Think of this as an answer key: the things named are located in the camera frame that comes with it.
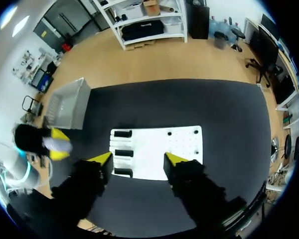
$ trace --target trash bin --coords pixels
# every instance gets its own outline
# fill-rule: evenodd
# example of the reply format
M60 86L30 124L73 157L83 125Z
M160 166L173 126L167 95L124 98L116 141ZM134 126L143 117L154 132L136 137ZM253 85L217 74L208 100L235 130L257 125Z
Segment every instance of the trash bin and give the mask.
M228 36L226 36L224 33L220 31L216 31L214 37L215 37L214 46L224 50L225 46L227 45Z

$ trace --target office chair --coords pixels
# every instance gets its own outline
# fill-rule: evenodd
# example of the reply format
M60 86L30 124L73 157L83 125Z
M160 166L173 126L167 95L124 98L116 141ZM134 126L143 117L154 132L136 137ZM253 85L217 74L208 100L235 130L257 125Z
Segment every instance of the office chair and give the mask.
M250 59L250 62L246 64L246 68L251 66L257 69L260 72L260 75L259 80L257 80L256 83L259 84L262 77L265 77L268 82L266 86L269 88L270 80L266 73L269 72L276 76L283 70L282 67L276 65L279 48L275 41L261 27L259 27L259 37L255 41L257 42L254 42L253 45L256 45L256 47L253 46L253 50L259 57L261 64L255 59Z

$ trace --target white plastic crate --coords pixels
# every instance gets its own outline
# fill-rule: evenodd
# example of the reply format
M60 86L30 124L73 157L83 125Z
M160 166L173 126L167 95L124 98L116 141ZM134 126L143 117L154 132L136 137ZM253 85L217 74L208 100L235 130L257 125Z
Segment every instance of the white plastic crate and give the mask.
M46 111L49 124L56 128L82 129L90 93L84 78L55 90Z
M177 16L162 17L162 23L164 24L165 33L179 34L181 33L182 21Z
M143 1L128 1L128 3L123 2L122 4L114 6L114 9L119 17L125 14L129 20L145 15Z

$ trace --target red object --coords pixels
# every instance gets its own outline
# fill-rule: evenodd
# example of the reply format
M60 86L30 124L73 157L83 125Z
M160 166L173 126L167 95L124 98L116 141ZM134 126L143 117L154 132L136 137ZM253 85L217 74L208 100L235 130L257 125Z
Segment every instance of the red object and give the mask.
M62 45L62 49L65 50L66 52L69 52L71 50L71 46L68 45L68 44L66 44L66 43L64 43Z

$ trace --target door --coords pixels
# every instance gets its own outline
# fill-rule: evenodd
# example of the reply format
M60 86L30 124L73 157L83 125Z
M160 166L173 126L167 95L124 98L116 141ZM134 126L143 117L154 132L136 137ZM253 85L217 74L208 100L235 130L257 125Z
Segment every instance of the door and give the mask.
M45 14L63 35L73 36L91 19L76 0L58 0Z
M57 53L62 50L64 38L44 18L35 27L34 32Z

